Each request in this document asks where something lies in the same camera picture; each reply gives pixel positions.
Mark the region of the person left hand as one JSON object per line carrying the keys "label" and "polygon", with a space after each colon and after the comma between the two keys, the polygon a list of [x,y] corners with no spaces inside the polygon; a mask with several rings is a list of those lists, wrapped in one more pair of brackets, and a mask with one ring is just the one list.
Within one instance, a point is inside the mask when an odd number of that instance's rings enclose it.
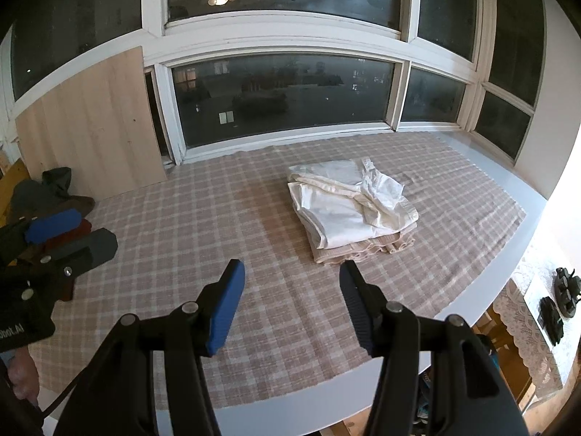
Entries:
{"label": "person left hand", "polygon": [[26,347],[9,350],[2,354],[2,359],[7,367],[15,396],[37,407],[39,376],[29,350]]}

